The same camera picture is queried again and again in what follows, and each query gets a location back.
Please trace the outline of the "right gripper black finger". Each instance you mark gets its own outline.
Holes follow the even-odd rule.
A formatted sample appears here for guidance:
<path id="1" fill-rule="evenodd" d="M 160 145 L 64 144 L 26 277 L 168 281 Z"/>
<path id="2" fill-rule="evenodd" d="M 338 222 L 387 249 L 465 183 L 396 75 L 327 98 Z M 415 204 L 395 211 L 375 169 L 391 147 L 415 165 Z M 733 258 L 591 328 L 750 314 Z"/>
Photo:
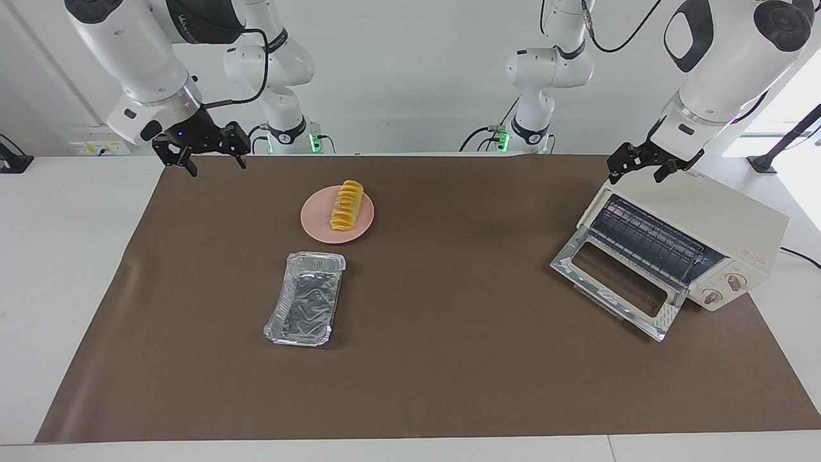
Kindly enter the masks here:
<path id="1" fill-rule="evenodd" d="M 229 122 L 221 129 L 221 153 L 231 155 L 241 169 L 247 168 L 247 155 L 251 152 L 249 135 L 238 122 Z"/>
<path id="2" fill-rule="evenodd" d="M 187 148 L 183 148 L 179 152 L 174 152 L 171 148 L 165 149 L 162 152 L 162 163 L 167 167 L 182 167 L 193 178 L 198 175 L 198 168 L 191 160 L 191 154 Z"/>

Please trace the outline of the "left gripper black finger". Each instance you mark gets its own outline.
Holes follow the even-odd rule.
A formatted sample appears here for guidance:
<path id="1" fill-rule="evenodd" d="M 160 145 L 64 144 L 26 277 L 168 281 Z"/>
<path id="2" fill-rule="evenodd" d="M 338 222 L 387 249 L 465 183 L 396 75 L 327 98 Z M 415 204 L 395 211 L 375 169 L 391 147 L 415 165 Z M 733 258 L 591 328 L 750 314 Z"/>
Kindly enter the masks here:
<path id="1" fill-rule="evenodd" d="M 627 173 L 644 169 L 645 146 L 624 142 L 607 158 L 608 178 L 621 178 Z"/>
<path id="2" fill-rule="evenodd" d="M 660 184 L 660 182 L 665 181 L 668 176 L 674 175 L 674 173 L 678 171 L 686 171 L 687 169 L 688 164 L 686 162 L 681 160 L 665 160 L 660 164 L 659 169 L 654 172 L 654 181 Z"/>

